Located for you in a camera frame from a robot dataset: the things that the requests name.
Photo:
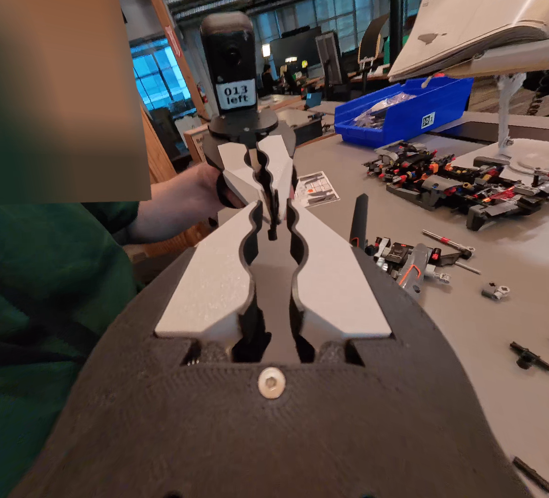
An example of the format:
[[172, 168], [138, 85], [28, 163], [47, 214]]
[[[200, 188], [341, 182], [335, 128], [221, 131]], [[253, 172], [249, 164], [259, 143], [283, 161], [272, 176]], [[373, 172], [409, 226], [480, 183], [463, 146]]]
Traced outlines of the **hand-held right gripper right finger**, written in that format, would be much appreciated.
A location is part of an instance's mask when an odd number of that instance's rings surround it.
[[301, 363], [329, 344], [385, 339], [392, 330], [360, 265], [366, 258], [298, 202], [287, 202], [292, 275], [289, 317]]

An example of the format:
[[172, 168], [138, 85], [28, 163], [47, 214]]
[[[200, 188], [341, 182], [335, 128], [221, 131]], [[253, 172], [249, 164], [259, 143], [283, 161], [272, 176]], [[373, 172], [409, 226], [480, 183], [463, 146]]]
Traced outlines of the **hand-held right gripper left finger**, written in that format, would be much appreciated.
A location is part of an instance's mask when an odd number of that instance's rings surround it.
[[158, 338], [216, 344], [237, 363], [258, 363], [271, 341], [250, 266], [258, 255], [263, 204], [241, 209], [192, 253], [155, 327]]

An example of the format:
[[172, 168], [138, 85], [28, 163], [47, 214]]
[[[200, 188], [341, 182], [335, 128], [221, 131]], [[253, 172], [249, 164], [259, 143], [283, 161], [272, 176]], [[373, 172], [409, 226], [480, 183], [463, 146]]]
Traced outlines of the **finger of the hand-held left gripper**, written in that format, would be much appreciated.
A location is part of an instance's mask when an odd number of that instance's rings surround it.
[[257, 143], [259, 181], [271, 200], [277, 194], [279, 208], [285, 208], [290, 197], [295, 148], [295, 134], [272, 134]]
[[264, 204], [264, 220], [269, 224], [276, 222], [276, 211], [271, 189], [271, 180], [266, 169], [257, 173], [251, 166], [249, 149], [239, 143], [224, 143], [217, 147], [222, 163], [225, 182], [235, 196], [248, 205], [255, 201]]

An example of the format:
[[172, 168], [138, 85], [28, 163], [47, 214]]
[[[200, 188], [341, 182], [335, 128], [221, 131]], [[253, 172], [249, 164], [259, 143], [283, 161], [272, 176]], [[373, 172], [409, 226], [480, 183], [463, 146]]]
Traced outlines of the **grey black lego subassembly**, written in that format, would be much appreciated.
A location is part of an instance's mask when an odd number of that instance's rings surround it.
[[422, 243], [411, 246], [378, 237], [373, 243], [366, 241], [365, 253], [416, 301], [422, 294], [425, 280], [450, 284], [451, 276], [439, 270], [440, 248], [430, 248]]

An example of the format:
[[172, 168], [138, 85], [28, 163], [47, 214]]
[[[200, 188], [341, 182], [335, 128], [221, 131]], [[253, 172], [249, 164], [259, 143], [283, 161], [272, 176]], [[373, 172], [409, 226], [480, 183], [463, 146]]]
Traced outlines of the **person's left forearm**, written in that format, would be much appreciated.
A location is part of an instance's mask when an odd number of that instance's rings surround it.
[[141, 201], [135, 220], [125, 228], [127, 244], [150, 244], [169, 240], [194, 226], [196, 183], [191, 172], [152, 185], [152, 198]]

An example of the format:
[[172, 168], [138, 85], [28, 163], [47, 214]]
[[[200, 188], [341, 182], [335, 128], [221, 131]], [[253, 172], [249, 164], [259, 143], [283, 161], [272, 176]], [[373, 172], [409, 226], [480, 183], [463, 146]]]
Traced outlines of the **black lego car chassis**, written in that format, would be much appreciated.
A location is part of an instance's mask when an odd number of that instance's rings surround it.
[[501, 157], [478, 156], [472, 167], [458, 166], [455, 159], [400, 141], [376, 149], [363, 166], [401, 199], [429, 211], [448, 207], [465, 215], [471, 231], [504, 217], [532, 215], [548, 204], [547, 171], [535, 171], [532, 183], [525, 184], [503, 176], [510, 163]]

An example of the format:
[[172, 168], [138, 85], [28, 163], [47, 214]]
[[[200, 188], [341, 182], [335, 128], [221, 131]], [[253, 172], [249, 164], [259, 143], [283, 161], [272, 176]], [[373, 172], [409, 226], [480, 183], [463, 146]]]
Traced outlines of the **scattered loose lego pieces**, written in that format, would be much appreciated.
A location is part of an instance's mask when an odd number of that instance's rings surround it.
[[470, 342], [504, 347], [523, 370], [548, 371], [548, 275], [513, 264], [481, 272], [462, 261], [451, 270], [450, 306]]

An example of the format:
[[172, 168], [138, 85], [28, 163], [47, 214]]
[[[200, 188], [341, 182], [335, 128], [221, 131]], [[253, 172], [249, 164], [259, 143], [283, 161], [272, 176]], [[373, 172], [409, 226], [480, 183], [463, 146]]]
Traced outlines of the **person's left hand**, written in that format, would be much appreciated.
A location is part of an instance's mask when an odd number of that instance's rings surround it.
[[208, 213], [208, 223], [213, 229], [218, 227], [218, 213], [224, 208], [241, 209], [245, 206], [238, 195], [229, 187], [221, 170], [208, 163], [200, 163], [196, 170], [195, 198], [201, 212]]

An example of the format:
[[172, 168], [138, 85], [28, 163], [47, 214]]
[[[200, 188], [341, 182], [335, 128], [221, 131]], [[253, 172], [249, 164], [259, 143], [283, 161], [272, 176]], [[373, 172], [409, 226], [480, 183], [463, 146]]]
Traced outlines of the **black equipment case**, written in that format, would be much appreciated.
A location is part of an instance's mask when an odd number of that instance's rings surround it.
[[307, 114], [307, 120], [301, 124], [293, 124], [291, 128], [294, 130], [296, 147], [304, 145], [312, 140], [320, 138], [325, 130], [323, 118], [325, 114], [316, 112]]

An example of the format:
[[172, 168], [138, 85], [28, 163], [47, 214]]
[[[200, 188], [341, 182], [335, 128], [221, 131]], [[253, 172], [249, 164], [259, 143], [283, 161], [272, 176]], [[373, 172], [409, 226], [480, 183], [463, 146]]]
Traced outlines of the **sticker sheet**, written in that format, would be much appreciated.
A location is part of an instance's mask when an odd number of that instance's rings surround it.
[[340, 200], [324, 171], [298, 177], [294, 201], [303, 207], [311, 208]]

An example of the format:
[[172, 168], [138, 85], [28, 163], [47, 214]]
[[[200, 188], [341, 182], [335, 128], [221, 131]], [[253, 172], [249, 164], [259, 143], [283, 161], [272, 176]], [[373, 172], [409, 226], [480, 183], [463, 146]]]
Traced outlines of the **clear plastic bags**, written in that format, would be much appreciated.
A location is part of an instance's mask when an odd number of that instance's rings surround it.
[[354, 118], [352, 125], [362, 128], [381, 129], [390, 108], [414, 98], [416, 98], [416, 95], [401, 92], [392, 97], [382, 99]]

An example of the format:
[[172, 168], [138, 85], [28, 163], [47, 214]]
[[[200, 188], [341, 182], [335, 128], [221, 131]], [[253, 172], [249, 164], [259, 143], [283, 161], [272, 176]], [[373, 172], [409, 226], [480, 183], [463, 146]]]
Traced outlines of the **tan black office chair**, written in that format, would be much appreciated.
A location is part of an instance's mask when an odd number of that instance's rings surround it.
[[373, 63], [380, 58], [383, 48], [381, 30], [388, 19], [389, 14], [384, 14], [372, 20], [360, 41], [357, 62], [362, 74], [362, 79], [367, 78]]

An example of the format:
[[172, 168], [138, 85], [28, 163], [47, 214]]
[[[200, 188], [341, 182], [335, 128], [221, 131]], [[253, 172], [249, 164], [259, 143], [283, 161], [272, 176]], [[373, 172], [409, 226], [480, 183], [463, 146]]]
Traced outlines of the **black steel pole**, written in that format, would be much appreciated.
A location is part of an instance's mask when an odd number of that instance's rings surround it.
[[403, 0], [390, 0], [389, 63], [392, 66], [403, 46]]

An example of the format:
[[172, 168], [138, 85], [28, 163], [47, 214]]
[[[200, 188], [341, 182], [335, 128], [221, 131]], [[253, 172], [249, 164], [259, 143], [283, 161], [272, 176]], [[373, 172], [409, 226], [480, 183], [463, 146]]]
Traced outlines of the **open instruction booklet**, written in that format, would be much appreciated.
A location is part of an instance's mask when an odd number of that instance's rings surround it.
[[391, 82], [548, 69], [548, 0], [422, 0]]

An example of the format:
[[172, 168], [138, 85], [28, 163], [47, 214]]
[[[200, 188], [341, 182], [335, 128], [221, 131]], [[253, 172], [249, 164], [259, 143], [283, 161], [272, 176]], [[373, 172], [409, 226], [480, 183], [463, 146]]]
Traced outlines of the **black wall monitor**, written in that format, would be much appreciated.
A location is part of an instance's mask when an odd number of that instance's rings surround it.
[[275, 67], [279, 69], [283, 65], [290, 64], [300, 69], [303, 61], [307, 61], [309, 67], [319, 65], [321, 60], [315, 39], [321, 33], [321, 27], [318, 26], [273, 40], [270, 43], [270, 51]]

